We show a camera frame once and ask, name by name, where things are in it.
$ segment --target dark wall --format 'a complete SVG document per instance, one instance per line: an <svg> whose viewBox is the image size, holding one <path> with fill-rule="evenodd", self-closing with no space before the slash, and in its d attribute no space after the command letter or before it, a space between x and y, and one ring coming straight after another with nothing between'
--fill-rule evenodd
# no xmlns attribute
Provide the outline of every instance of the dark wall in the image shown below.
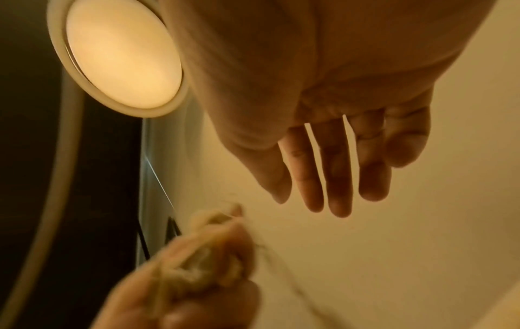
<svg viewBox="0 0 520 329"><path fill-rule="evenodd" d="M60 71L47 34L46 1L0 1L1 303L47 193ZM87 100L64 223L17 328L87 328L110 288L133 269L140 124Z"/></svg>

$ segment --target skin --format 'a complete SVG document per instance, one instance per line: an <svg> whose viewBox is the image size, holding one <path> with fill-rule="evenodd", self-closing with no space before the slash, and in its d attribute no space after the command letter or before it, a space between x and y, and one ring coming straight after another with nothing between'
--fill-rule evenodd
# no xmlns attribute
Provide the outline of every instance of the skin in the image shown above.
<svg viewBox="0 0 520 329"><path fill-rule="evenodd" d="M360 195L384 199L392 168L414 162L426 145L435 82L495 0L159 2L224 146L276 201L289 198L295 181L316 212L324 207L319 153L330 210L346 217L349 142ZM355 140L347 141L345 124Z"/></svg>
<svg viewBox="0 0 520 329"><path fill-rule="evenodd" d="M215 225L225 251L237 255L245 278L230 288L216 288L198 298L171 303L159 320L147 314L147 299L155 262L172 259L198 243L196 236L175 238L154 259L124 278L110 293L91 329L241 329L252 323L259 306L259 290L249 277L255 265L254 243L239 220Z"/></svg>

